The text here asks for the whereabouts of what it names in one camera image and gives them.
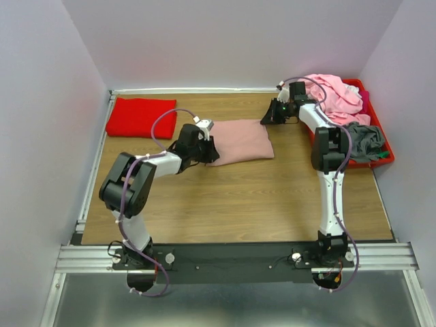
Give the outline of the dusty pink graphic t-shirt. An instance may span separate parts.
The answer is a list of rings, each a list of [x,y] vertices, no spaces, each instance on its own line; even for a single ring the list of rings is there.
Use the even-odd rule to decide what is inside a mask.
[[[219,159],[209,166],[224,166],[275,157],[268,131],[260,120],[215,121],[211,129]]]

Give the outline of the red t-shirt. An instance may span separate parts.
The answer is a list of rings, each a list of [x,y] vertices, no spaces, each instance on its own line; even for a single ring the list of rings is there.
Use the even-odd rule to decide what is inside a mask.
[[[175,99],[117,98],[106,133],[110,137],[151,138],[153,123],[175,108]]]

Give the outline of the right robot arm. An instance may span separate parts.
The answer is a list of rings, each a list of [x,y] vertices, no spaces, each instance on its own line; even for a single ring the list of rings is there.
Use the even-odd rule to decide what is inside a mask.
[[[322,111],[327,92],[320,100],[306,94],[305,82],[311,79],[290,78],[277,85],[278,95],[270,102],[260,123],[281,125],[296,118],[313,133],[311,165],[320,181],[322,216],[317,241],[307,258],[327,267],[345,256],[348,237],[343,219],[343,179],[351,155],[352,141],[348,131],[333,123]]]

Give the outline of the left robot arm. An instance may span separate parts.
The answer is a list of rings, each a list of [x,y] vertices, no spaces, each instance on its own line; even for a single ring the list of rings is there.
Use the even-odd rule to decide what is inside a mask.
[[[168,149],[154,155],[118,155],[99,190],[99,198],[116,218],[127,250],[127,260],[134,268],[146,268],[152,258],[152,238],[146,229],[142,211],[153,181],[176,175],[197,164],[211,164],[219,159],[211,136],[213,121],[204,119],[185,124],[179,137]]]

